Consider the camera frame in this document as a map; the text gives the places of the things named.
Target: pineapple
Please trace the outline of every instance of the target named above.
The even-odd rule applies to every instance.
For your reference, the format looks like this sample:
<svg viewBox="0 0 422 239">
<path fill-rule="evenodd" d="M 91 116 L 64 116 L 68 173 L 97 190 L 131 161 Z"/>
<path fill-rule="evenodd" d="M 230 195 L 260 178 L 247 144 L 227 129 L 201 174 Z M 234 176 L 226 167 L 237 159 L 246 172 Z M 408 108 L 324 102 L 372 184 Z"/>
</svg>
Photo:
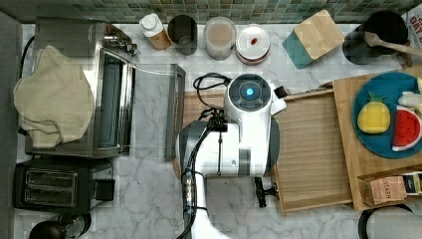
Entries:
<svg viewBox="0 0 422 239">
<path fill-rule="evenodd" d="M 382 133 L 390 126 L 390 110 L 382 102 L 383 97 L 377 97 L 369 92 L 369 103 L 357 116 L 357 126 L 366 133 Z"/>
</svg>

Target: blue plate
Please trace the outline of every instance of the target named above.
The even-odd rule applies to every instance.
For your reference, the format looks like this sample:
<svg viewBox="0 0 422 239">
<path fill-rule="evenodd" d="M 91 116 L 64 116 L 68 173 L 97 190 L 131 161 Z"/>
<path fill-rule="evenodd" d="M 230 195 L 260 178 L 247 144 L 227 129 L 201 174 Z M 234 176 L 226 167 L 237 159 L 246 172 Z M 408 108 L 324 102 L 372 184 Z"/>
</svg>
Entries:
<svg viewBox="0 0 422 239">
<path fill-rule="evenodd" d="M 357 126 L 357 116 L 360 110 L 369 103 L 369 93 L 384 97 L 383 102 L 390 110 L 391 121 L 387 131 L 378 134 L 365 133 Z M 422 140 L 414 147 L 403 151 L 393 151 L 391 149 L 394 135 L 395 113 L 398 99 L 403 92 L 413 92 L 419 94 L 416 78 L 404 73 L 386 73 L 372 78 L 367 82 L 354 100 L 351 110 L 351 121 L 357 137 L 369 150 L 387 158 L 402 158 L 410 156 L 422 149 Z"/>
</svg>

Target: towel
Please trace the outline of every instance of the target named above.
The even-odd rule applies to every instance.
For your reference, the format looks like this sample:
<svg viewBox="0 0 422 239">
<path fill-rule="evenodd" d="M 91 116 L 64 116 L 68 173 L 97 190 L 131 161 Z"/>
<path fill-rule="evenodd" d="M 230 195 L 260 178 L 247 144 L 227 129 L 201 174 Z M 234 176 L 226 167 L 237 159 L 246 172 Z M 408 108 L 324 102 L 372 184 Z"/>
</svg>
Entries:
<svg viewBox="0 0 422 239">
<path fill-rule="evenodd" d="M 48 46 L 37 55 L 35 72 L 15 87 L 22 129 L 34 147 L 54 147 L 80 139 L 95 109 L 81 65 Z"/>
</svg>

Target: watermelon slice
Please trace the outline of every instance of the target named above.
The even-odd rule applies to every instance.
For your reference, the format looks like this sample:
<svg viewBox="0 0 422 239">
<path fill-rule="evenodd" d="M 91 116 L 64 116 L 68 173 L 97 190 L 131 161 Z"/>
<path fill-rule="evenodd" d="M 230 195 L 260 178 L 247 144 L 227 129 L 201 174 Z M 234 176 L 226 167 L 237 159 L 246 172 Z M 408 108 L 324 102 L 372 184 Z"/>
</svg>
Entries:
<svg viewBox="0 0 422 239">
<path fill-rule="evenodd" d="M 393 151 L 402 151 L 416 145 L 422 137 L 422 120 L 413 111 L 397 106 Z"/>
</svg>

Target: black mug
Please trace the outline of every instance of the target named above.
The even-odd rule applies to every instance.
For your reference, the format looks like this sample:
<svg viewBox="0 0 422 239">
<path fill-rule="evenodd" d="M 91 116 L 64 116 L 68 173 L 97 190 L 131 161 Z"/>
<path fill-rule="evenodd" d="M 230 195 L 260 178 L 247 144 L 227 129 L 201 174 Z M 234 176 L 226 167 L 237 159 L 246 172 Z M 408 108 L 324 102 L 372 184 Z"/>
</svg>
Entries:
<svg viewBox="0 0 422 239">
<path fill-rule="evenodd" d="M 179 53 L 189 56 L 196 52 L 198 27 L 191 17 L 186 15 L 174 17 L 168 23 L 167 32 Z"/>
</svg>

